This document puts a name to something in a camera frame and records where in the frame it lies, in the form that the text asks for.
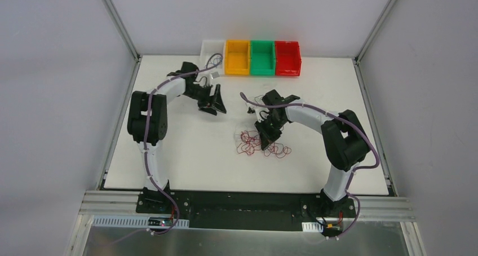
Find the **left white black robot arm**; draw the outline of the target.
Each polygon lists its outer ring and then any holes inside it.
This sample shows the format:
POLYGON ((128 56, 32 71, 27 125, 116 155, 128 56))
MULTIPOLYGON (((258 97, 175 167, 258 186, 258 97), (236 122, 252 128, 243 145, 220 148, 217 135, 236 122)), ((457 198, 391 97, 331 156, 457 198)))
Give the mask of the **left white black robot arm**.
POLYGON ((181 69, 170 72, 166 80, 151 91, 134 91, 130 99, 127 132, 141 151, 145 183, 138 198, 138 213, 152 211, 166 213, 175 210, 169 177, 158 164, 163 140, 168 130, 167 106, 175 98, 186 96, 197 102, 199 111, 216 116, 227 112, 221 85, 214 83, 212 66, 199 69, 191 62, 183 62, 181 69))

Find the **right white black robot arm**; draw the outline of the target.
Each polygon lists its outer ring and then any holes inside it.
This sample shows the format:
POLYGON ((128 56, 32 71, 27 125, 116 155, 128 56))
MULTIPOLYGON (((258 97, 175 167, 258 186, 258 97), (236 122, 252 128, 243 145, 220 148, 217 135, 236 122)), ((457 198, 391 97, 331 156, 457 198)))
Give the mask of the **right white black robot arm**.
POLYGON ((302 104, 299 99, 296 95, 283 97, 276 90, 267 92, 262 97, 266 114, 258 113, 254 126, 263 151, 280 138, 286 123, 296 122, 322 135, 331 168, 319 194, 318 213, 332 217, 346 203, 352 172, 370 152, 370 142, 355 112, 334 114, 302 104))

